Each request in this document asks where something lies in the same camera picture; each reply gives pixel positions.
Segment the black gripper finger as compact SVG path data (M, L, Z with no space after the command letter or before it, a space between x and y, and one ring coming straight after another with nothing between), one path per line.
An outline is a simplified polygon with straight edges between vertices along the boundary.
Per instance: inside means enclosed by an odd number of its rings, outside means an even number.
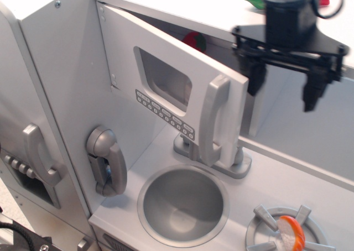
M266 79L266 64L253 57L239 56L240 72L249 79L247 92L255 96Z
M302 100L304 112L311 112L321 98L328 84L335 80L335 72L332 70L320 70L306 74L306 83L303 87Z

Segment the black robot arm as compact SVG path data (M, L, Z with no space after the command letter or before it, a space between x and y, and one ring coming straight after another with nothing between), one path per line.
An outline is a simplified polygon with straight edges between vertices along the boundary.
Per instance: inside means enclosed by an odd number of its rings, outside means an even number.
M331 15L319 12L320 0L261 0L265 24L237 26L232 34L241 73L249 78L248 93L255 96L266 79L268 65L307 76L303 87L304 112L317 101L333 81L342 77L343 58L349 47L317 28L317 19Z

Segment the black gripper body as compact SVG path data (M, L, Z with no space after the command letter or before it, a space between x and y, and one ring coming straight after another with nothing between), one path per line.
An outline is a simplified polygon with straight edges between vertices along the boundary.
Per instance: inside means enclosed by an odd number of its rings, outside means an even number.
M238 59L239 56L258 58L265 66L305 74L332 70L334 81L341 80L343 58L349 48L318 30L319 0L264 1L264 25L238 26L232 31Z

